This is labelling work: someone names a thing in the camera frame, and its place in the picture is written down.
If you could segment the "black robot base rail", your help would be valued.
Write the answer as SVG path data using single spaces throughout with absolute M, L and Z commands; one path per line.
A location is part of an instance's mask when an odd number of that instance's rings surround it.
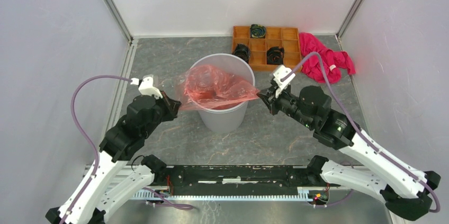
M 326 188 L 317 161 L 293 165 L 172 165 L 154 155 L 138 156 L 155 172 L 152 187 L 172 196 L 290 196 L 299 187 Z

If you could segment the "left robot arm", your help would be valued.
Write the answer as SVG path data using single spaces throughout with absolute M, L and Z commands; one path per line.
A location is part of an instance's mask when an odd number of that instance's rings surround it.
M 150 155 L 127 178 L 108 188 L 157 126 L 177 117 L 180 106 L 180 101 L 172 100 L 165 92 L 159 98 L 135 97 L 126 114 L 106 132 L 100 143 L 99 160 L 83 179 L 89 182 L 88 186 L 80 185 L 62 206 L 49 209 L 46 219 L 50 223 L 106 223 L 143 187 L 163 184 L 166 164 Z

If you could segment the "red translucent trash bag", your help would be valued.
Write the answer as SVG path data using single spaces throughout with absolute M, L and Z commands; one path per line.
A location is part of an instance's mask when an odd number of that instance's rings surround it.
M 212 65 L 195 66 L 179 76 L 175 83 L 182 111 L 230 109 L 257 99 L 258 92 L 243 77 Z

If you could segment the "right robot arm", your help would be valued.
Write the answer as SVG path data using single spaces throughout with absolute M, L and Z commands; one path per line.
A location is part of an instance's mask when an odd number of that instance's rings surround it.
M 298 96 L 291 89 L 271 86 L 258 93 L 271 114 L 283 112 L 313 132 L 321 144 L 363 164 L 366 171 L 344 167 L 315 156 L 306 171 L 313 186 L 338 184 L 369 195 L 403 219 L 415 221 L 437 213 L 441 204 L 435 194 L 441 177 L 420 171 L 392 156 L 351 118 L 331 108 L 331 97 L 318 86 L 303 88 Z

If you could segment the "grey plastic trash bin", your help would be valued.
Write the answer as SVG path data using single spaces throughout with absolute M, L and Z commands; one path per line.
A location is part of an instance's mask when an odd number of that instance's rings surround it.
M 212 65 L 228 73 L 238 75 L 255 86 L 255 75 L 250 65 L 237 56 L 227 53 L 216 53 L 196 61 L 191 67 Z M 248 102 L 241 102 L 233 107 L 222 110 L 204 109 L 198 113 L 205 126 L 216 133 L 230 133 L 242 123 Z

